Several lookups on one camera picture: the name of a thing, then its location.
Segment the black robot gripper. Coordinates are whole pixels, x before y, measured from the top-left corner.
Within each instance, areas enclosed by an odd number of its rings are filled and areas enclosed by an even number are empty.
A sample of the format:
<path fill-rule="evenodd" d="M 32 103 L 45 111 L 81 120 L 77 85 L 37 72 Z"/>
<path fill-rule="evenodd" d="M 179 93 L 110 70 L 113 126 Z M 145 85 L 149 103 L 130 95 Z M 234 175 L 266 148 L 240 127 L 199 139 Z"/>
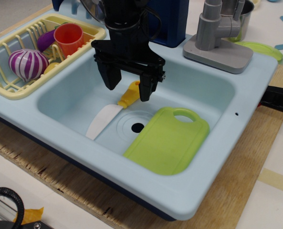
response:
<path fill-rule="evenodd" d="M 165 78 L 165 60 L 149 47 L 148 15 L 133 14 L 124 22 L 105 20 L 110 39 L 92 42 L 99 73 L 109 90 L 121 81 L 121 71 L 140 76 L 142 102 L 150 99 L 157 83 Z"/>

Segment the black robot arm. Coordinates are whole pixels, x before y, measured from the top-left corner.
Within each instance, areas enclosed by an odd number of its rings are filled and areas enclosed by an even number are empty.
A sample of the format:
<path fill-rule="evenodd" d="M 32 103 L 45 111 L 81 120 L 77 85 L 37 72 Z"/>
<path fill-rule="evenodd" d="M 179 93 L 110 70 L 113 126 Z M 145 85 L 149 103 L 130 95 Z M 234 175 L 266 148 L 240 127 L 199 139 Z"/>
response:
<path fill-rule="evenodd" d="M 105 26 L 109 40 L 92 42 L 95 61 L 109 90 L 122 79 L 121 72 L 140 78 L 141 101 L 150 99 L 158 82 L 165 78 L 165 60 L 149 47 L 148 14 L 153 11 L 146 0 L 105 0 Z"/>

